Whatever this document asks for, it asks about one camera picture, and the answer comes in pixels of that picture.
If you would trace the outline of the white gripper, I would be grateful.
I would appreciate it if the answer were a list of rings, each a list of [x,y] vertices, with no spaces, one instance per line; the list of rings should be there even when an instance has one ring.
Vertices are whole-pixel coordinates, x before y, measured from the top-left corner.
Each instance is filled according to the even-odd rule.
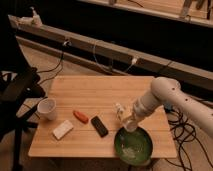
[[[125,107],[120,103],[116,103],[115,107],[117,117],[121,121],[124,129],[127,132],[134,132],[137,129],[138,124],[143,120],[143,117],[139,117],[135,113],[125,112]]]

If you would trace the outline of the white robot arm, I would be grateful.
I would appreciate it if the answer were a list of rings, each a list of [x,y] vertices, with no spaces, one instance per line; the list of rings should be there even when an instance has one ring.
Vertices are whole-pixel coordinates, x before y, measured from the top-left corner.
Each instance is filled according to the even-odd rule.
[[[117,103],[117,117],[128,132],[133,132],[139,122],[153,114],[159,106],[165,104],[176,107],[213,138],[213,109],[185,94],[181,90],[180,83],[172,78],[154,78],[150,89],[139,97],[130,108]]]

